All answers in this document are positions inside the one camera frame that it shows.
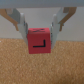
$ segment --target box front face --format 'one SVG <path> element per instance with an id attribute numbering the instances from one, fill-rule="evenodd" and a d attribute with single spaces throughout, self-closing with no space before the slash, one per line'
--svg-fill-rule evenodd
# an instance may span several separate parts
<path id="1" fill-rule="evenodd" d="M 47 33 L 28 34 L 28 48 L 30 54 L 51 52 L 50 32 L 48 32 L 49 31 L 47 31 Z"/>

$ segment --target red cube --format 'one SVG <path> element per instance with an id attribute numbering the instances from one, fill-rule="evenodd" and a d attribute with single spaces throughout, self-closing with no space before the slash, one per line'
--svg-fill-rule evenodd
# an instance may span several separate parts
<path id="1" fill-rule="evenodd" d="M 49 28 L 29 28 L 27 39 L 29 54 L 51 53 Z"/>

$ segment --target brown textured surface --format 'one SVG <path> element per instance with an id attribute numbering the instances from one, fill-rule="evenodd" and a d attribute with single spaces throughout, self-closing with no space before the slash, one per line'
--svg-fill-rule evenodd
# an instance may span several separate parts
<path id="1" fill-rule="evenodd" d="M 0 39 L 0 84 L 84 84 L 84 42 L 57 41 L 29 55 L 23 40 Z"/>

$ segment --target white backdrop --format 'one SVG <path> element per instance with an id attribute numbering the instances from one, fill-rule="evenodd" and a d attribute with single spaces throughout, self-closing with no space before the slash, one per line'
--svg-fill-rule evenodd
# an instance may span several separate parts
<path id="1" fill-rule="evenodd" d="M 20 8 L 25 13 L 29 28 L 50 27 L 53 14 L 60 8 Z M 0 16 L 0 38 L 22 39 L 12 23 Z M 84 7 L 78 7 L 76 13 L 64 24 L 57 40 L 84 41 Z"/>

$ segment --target cork surface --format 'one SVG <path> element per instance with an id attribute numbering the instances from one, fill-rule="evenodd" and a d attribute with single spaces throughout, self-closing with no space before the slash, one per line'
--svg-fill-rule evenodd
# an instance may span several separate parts
<path id="1" fill-rule="evenodd" d="M 84 84 L 84 42 L 57 41 L 29 55 L 23 40 L 0 39 L 0 84 Z"/>

